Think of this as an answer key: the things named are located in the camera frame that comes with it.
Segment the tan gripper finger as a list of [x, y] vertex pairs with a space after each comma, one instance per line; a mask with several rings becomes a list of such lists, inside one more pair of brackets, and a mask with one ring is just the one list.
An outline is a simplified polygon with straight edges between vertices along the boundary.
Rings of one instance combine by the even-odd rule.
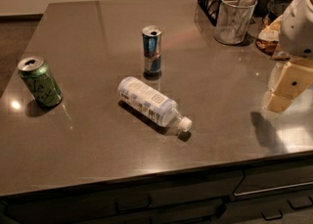
[[269, 112], [284, 112], [313, 83], [312, 60], [289, 59], [284, 64], [276, 87], [264, 95], [264, 108]]
[[284, 67], [284, 63], [283, 62], [276, 62], [272, 71], [271, 71], [271, 75], [268, 81], [268, 89], [269, 90], [273, 90], [276, 87], [276, 84], [279, 81], [281, 72], [283, 70]]

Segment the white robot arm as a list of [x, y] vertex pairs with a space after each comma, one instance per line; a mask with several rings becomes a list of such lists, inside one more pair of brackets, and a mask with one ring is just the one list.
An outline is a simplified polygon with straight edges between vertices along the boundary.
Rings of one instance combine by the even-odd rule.
[[279, 34], [281, 49], [290, 55], [274, 66], [263, 107], [284, 112], [313, 83], [313, 0], [293, 0], [285, 9]]

